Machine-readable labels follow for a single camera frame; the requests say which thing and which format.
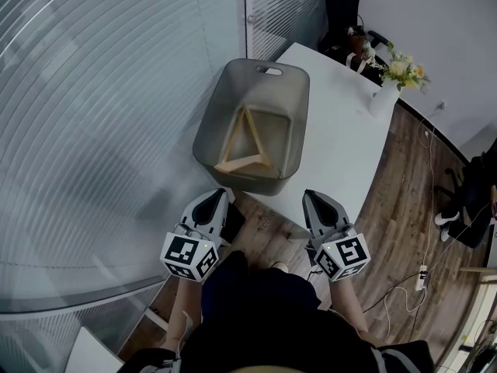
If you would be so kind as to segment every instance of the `white table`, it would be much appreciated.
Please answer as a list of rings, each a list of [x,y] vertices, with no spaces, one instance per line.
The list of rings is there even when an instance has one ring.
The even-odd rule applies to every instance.
[[[65,373],[115,373],[123,362],[85,327],[79,330]]]
[[[311,78],[301,165],[279,194],[255,199],[305,228],[302,197],[317,190],[343,205],[355,222],[366,200],[390,127],[393,106],[380,117],[367,110],[380,87],[300,44],[278,60]]]

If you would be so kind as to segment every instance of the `gray plastic bin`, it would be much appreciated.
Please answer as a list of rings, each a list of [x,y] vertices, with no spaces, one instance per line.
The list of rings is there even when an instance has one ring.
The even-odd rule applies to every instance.
[[[308,117],[310,79],[306,71],[275,62],[237,59],[229,62],[210,98],[193,143],[193,156],[221,185],[276,195],[301,162]],[[221,162],[239,110],[250,109],[266,154],[273,165],[251,165],[231,173]],[[257,154],[244,120],[229,160]]]

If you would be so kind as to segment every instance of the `wooden floor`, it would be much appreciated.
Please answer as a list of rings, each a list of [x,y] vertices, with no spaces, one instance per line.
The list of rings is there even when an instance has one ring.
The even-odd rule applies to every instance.
[[[359,232],[365,235],[372,258],[353,278],[363,309],[372,306],[392,285],[415,273],[428,245],[432,175],[429,150],[422,147],[416,137],[418,124],[411,114],[396,106],[376,176],[356,223]],[[426,143],[424,131],[421,126],[419,137]],[[435,184],[452,189],[444,170],[452,167],[460,172],[462,163],[437,138],[433,140],[432,160]],[[435,212],[446,202],[445,196],[436,196]],[[231,248],[245,251],[254,268],[267,268],[275,261],[283,261],[291,273],[307,278],[311,266],[304,245],[287,240],[298,227],[243,193],[237,193],[235,203],[247,221]],[[447,243],[440,241],[438,228],[432,225],[426,257],[428,268],[436,263],[446,247]],[[412,339],[428,341],[435,361],[441,358],[459,327],[478,281],[476,274],[463,274],[458,268],[481,266],[485,250],[486,241],[476,250],[455,242],[429,276],[426,300],[420,307]],[[331,299],[325,275],[314,275],[311,283],[322,301],[321,308],[328,308]],[[409,294],[410,309],[421,302],[422,292],[414,292],[415,277],[402,286]],[[176,288],[176,279],[171,279],[152,305],[166,320],[169,320]],[[406,312],[403,290],[392,291],[387,306],[391,317],[387,343],[408,341],[415,313]],[[372,334],[384,339],[388,320],[383,302],[371,309],[366,317]],[[164,333],[144,318],[120,357],[127,360],[135,350],[157,347],[163,340]]]

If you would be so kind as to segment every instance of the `flower vase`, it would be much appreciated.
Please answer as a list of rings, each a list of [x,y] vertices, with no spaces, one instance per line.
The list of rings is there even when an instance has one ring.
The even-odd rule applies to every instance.
[[[398,89],[399,82],[386,79],[381,86],[381,90],[374,95],[369,105],[369,111],[374,117],[379,117],[381,114],[391,112],[401,96],[402,89]]]

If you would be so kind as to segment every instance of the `dark shirt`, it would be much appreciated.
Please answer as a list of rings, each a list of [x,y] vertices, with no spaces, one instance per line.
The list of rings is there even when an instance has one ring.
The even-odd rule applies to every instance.
[[[425,341],[381,347],[376,357],[373,350],[355,328],[331,311],[300,310],[268,301],[202,323],[182,349],[181,372],[221,373],[252,366],[306,373],[376,372],[381,371],[379,357],[386,372],[407,372],[399,353],[421,373],[434,369]],[[393,353],[382,353],[387,350]]]

